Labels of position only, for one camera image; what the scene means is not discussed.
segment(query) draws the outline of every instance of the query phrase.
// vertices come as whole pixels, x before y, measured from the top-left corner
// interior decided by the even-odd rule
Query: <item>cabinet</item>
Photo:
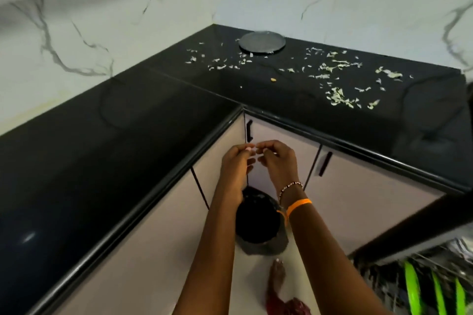
[[[325,146],[305,192],[346,254],[443,195]]]
[[[207,208],[189,171],[56,315],[168,315],[186,281]]]
[[[194,164],[194,172],[201,185],[207,203],[212,202],[215,187],[220,177],[222,157],[230,147],[245,143],[245,119],[243,115],[221,135],[221,137]]]
[[[316,159],[320,144],[249,115],[245,115],[245,121],[247,124],[250,122],[247,132],[249,131],[253,138],[252,143],[279,140],[295,151],[299,180],[304,183]],[[248,185],[277,199],[278,194],[269,178],[268,170],[259,162],[255,163],[253,171],[248,175]]]

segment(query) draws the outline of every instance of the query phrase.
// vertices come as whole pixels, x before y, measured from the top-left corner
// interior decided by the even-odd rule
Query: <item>foot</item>
[[[285,278],[286,270],[284,269],[284,264],[281,260],[275,259],[269,270],[268,291],[274,291],[276,294],[279,294]]]

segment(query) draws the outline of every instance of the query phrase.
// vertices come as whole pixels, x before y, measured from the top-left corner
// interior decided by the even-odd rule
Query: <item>black cabinet handle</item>
[[[251,140],[253,139],[251,137],[251,124],[253,123],[253,120],[249,120],[247,123],[246,123],[246,142],[251,142]]]
[[[323,176],[323,173],[325,172],[325,169],[328,166],[328,162],[330,161],[330,158],[332,158],[333,154],[334,154],[333,152],[328,152],[327,153],[325,159],[323,160],[322,167],[320,168],[319,177]]]

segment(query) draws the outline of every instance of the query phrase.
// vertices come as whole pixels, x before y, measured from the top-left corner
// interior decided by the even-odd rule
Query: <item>green object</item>
[[[465,290],[458,278],[455,278],[456,315],[466,315]]]
[[[445,300],[442,293],[442,287],[440,286],[437,275],[432,270],[432,277],[434,279],[435,298],[437,299],[437,311],[439,315],[446,315]]]
[[[419,278],[413,265],[409,262],[404,263],[404,274],[406,278],[407,295],[409,297],[409,306],[412,315],[421,315],[421,287]]]

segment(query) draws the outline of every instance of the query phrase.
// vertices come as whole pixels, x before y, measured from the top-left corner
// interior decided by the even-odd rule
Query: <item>black trash bin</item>
[[[248,254],[278,255],[287,246],[284,216],[278,203],[252,187],[243,190],[236,211],[236,242]]]

